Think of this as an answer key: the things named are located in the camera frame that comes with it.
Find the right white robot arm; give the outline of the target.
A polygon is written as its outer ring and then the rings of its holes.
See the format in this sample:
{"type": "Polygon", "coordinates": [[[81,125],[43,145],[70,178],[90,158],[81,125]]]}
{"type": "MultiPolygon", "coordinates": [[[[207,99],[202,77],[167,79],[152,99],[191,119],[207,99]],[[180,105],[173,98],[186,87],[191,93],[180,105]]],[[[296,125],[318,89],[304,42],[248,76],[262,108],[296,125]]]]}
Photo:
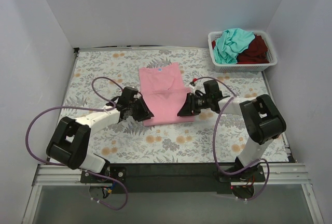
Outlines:
{"type": "Polygon", "coordinates": [[[212,137],[213,158],[217,170],[224,175],[235,175],[240,181],[249,180],[254,174],[253,167],[258,166],[262,161],[268,164],[262,155],[272,141],[286,131],[286,122],[269,95],[263,94],[250,99],[241,98],[226,86],[232,96],[224,96],[219,89],[219,84],[225,86],[225,83],[212,77],[205,77],[205,79],[207,81],[203,83],[204,92],[195,90],[187,93],[185,103],[177,116],[196,116],[203,109],[210,109],[217,113],[212,137]],[[224,171],[216,155],[217,128],[222,115],[226,114],[242,117],[248,133],[245,147],[236,157],[234,172],[224,171]]]}

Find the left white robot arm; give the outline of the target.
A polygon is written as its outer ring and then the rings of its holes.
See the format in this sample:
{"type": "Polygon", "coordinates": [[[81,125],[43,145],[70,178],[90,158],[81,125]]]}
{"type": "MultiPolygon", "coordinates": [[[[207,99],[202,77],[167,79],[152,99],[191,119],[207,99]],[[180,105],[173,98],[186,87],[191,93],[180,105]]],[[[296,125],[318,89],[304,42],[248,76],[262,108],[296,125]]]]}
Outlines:
{"type": "Polygon", "coordinates": [[[92,176],[98,182],[106,182],[110,178],[110,169],[106,167],[108,161],[88,152],[90,138],[128,117],[142,122],[153,116],[138,90],[125,87],[115,102],[108,102],[102,109],[84,117],[63,117],[47,146],[46,154],[72,170],[92,171],[92,176]]]}

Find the pink t shirt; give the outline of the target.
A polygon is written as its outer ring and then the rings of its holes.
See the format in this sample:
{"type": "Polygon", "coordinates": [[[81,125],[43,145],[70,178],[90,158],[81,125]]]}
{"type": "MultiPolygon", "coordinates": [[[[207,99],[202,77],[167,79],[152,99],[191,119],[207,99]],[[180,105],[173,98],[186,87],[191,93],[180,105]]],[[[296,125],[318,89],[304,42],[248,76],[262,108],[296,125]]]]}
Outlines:
{"type": "Polygon", "coordinates": [[[143,121],[145,127],[195,121],[195,116],[177,115],[186,101],[187,93],[191,92],[184,85],[178,63],[159,68],[140,68],[139,79],[140,92],[154,115],[143,121]]]}

